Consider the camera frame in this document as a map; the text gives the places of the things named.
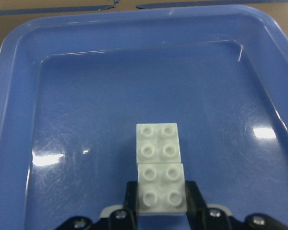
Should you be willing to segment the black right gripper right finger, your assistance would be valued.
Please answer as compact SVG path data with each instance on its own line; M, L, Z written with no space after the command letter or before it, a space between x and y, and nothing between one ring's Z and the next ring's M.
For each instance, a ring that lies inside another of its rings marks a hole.
M195 181L185 182L187 212L191 230L288 230L288 226L275 218L254 213L239 221L224 208L209 207Z

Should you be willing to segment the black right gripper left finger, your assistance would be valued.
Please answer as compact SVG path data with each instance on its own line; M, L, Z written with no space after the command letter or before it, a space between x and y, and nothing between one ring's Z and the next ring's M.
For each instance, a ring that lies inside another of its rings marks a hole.
M138 213L138 182L127 182L125 198L121 208L110 211L96 223L90 218L75 216L56 227L57 230L136 230Z

